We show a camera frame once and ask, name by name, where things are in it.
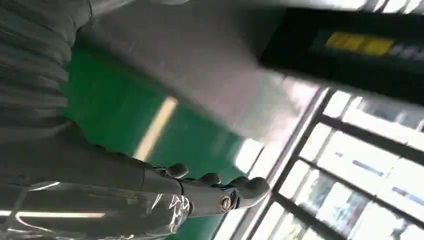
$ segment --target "yellow label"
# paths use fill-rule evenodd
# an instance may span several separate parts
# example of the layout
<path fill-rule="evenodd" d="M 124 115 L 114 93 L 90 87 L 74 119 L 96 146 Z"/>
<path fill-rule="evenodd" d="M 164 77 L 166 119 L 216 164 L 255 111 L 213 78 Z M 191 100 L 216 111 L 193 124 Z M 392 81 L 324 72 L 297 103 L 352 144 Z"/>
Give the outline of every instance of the yellow label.
<path fill-rule="evenodd" d="M 390 50 L 393 43 L 393 40 L 382 37 L 334 32 L 327 40 L 325 46 L 329 49 L 340 49 L 359 54 L 382 56 Z"/>

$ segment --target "green floor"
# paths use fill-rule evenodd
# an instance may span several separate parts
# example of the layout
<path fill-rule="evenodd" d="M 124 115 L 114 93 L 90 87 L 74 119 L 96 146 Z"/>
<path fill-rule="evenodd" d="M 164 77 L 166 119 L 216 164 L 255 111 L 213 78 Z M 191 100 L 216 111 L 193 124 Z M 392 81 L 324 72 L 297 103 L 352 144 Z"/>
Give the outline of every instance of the green floor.
<path fill-rule="evenodd" d="M 63 91 L 69 107 L 64 113 L 82 127 L 92 143 L 132 156 L 167 94 L 151 84 L 148 75 L 89 43 L 80 42 L 73 48 L 68 70 L 69 84 Z M 163 166 L 184 163 L 190 177 L 216 172 L 226 183 L 243 174 L 234 165 L 243 141 L 178 104 L 147 161 Z M 221 217 L 191 218 L 167 240 L 208 240 Z"/>

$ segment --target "window glass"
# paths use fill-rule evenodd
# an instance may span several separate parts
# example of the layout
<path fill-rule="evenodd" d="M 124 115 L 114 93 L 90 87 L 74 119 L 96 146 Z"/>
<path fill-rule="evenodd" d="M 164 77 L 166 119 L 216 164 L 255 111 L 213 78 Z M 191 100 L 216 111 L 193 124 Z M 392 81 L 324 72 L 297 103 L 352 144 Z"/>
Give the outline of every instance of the window glass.
<path fill-rule="evenodd" d="M 300 152 L 300 156 L 313 161 L 317 157 L 317 154 L 326 141 L 327 136 L 330 134 L 330 131 L 331 127 L 322 123 L 317 124 Z"/>
<path fill-rule="evenodd" d="M 324 110 L 324 114 L 332 118 L 338 118 L 342 114 L 350 98 L 351 95 L 349 93 L 337 91 L 331 97 L 330 102 Z"/>
<path fill-rule="evenodd" d="M 387 177 L 387 185 L 378 196 L 397 208 L 424 220 L 424 188 L 420 181 L 424 167 L 399 159 Z"/>
<path fill-rule="evenodd" d="M 325 240 L 304 222 L 289 212 L 285 212 L 278 221 L 269 240 Z"/>
<path fill-rule="evenodd" d="M 418 240 L 424 239 L 424 231 L 390 210 L 370 202 L 348 239 Z"/>
<path fill-rule="evenodd" d="M 346 237 L 369 202 L 318 170 L 305 175 L 303 184 L 298 187 L 300 191 L 293 198 L 295 204 Z"/>
<path fill-rule="evenodd" d="M 294 217 L 291 213 L 281 216 L 279 225 L 277 226 L 270 240 L 301 240 L 308 230 L 302 221 Z"/>
<path fill-rule="evenodd" d="M 246 209 L 237 209 L 228 212 L 214 240 L 230 240 L 245 213 Z"/>
<path fill-rule="evenodd" d="M 299 186 L 303 181 L 305 181 L 305 176 L 308 172 L 310 172 L 309 166 L 302 161 L 297 161 L 288 174 L 287 179 L 279 190 L 279 193 L 288 199 L 293 198 L 296 192 L 299 191 Z"/>
<path fill-rule="evenodd" d="M 375 194 L 385 184 L 398 159 L 394 154 L 337 131 L 318 160 L 318 166 Z"/>
<path fill-rule="evenodd" d="M 273 203 L 256 230 L 252 240 L 264 240 L 269 238 L 281 218 L 283 211 L 284 209 L 281 205 Z"/>
<path fill-rule="evenodd" d="M 249 179 L 256 177 L 262 177 L 266 179 L 279 159 L 282 150 L 283 147 L 280 144 L 266 145 L 260 153 L 255 165 L 253 166 L 248 176 Z"/>
<path fill-rule="evenodd" d="M 355 98 L 348 107 L 343 121 L 400 143 L 406 143 L 415 132 L 408 126 L 418 126 L 420 111 L 406 110 L 407 106 L 385 100 Z"/>

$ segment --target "window frame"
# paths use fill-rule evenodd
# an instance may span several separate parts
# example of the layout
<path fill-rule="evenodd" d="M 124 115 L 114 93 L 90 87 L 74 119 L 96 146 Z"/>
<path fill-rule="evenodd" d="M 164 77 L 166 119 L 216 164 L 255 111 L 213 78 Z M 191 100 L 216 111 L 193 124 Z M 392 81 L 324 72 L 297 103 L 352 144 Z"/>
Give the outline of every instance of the window frame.
<path fill-rule="evenodd" d="M 321 173 L 325 174 L 326 176 L 332 178 L 334 181 L 344 185 L 348 189 L 355 191 L 356 193 L 361 194 L 362 196 L 369 199 L 371 202 L 374 202 L 375 204 L 378 204 L 379 206 L 388 209 L 389 211 L 392 211 L 396 215 L 404 218 L 405 220 L 409 221 L 410 223 L 424 229 L 424 221 L 418 219 L 415 216 L 410 215 L 409 213 L 397 208 L 396 206 L 385 202 L 384 200 L 380 199 L 378 196 L 373 195 L 366 190 L 356 186 L 355 184 L 349 182 L 348 180 L 345 180 L 344 178 L 335 175 L 334 173 L 331 173 L 330 171 L 319 167 L 317 162 L 312 159 L 305 159 L 300 156 L 300 153 L 304 146 L 306 145 L 312 131 L 314 130 L 315 126 L 318 124 L 324 124 L 331 128 L 330 134 L 327 136 L 327 138 L 324 140 L 324 143 L 321 146 L 321 149 L 319 150 L 317 157 L 315 160 L 320 158 L 320 155 L 322 155 L 322 152 L 326 148 L 327 144 L 329 143 L 331 137 L 334 135 L 335 132 L 340 131 L 343 132 L 351 137 L 354 137 L 358 140 L 364 141 L 365 143 L 371 144 L 377 148 L 380 148 L 384 151 L 387 151 L 389 153 L 392 153 L 394 155 L 400 156 L 401 158 L 408 159 L 416 164 L 419 164 L 421 166 L 424 166 L 424 162 L 421 162 L 420 159 L 424 159 L 424 152 L 418 149 L 415 149 L 413 147 L 408 146 L 407 144 L 396 142 L 392 139 L 389 139 L 385 136 L 379 135 L 377 133 L 362 129 L 359 126 L 355 126 L 353 124 L 350 124 L 348 122 L 343 122 L 343 116 L 346 113 L 347 109 L 349 108 L 350 103 L 353 99 L 356 98 L 356 96 L 352 95 L 350 100 L 347 102 L 345 108 L 343 109 L 342 113 L 339 117 L 330 117 L 324 114 L 324 111 L 330 102 L 332 96 L 336 93 L 335 90 L 329 89 L 327 92 L 323 93 L 323 99 L 319 103 L 319 105 L 316 108 L 316 111 L 314 111 L 311 114 L 311 119 L 307 127 L 305 128 L 304 132 L 301 133 L 300 139 L 297 142 L 297 144 L 294 146 L 293 151 L 289 154 L 288 161 L 286 162 L 280 176 L 276 180 L 276 183 L 272 187 L 272 191 L 270 194 L 269 201 L 266 202 L 265 207 L 263 211 L 261 211 L 257 221 L 255 221 L 255 224 L 253 225 L 253 228 L 251 229 L 250 233 L 248 234 L 248 237 L 241 238 L 240 234 L 234 234 L 231 238 L 232 240 L 244 240 L 244 239 L 252 239 L 255 235 L 258 227 L 260 226 L 262 220 L 266 216 L 268 210 L 274 203 L 280 204 L 285 211 L 293 214 L 296 218 L 304 222 L 309 228 L 314 230 L 317 234 L 321 236 L 326 236 L 329 239 L 332 240 L 345 240 L 346 238 L 336 230 L 332 229 L 330 226 L 328 226 L 326 223 L 321 222 L 318 220 L 315 216 L 313 216 L 311 213 L 309 213 L 307 210 L 302 208 L 301 206 L 296 205 L 292 200 L 289 198 L 281 195 L 279 193 L 280 188 L 284 184 L 285 180 L 287 179 L 289 173 L 293 169 L 295 163 L 297 161 L 302 161 L 306 163 L 311 169 L 313 170 L 319 170 Z"/>

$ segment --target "window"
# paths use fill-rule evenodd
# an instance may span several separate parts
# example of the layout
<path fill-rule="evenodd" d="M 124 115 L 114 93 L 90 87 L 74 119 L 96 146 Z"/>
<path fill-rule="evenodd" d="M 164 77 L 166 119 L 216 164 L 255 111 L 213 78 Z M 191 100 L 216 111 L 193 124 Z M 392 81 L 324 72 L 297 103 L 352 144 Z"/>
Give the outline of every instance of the window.
<path fill-rule="evenodd" d="M 249 239 L 424 238 L 424 109 L 330 90 L 317 111 Z"/>

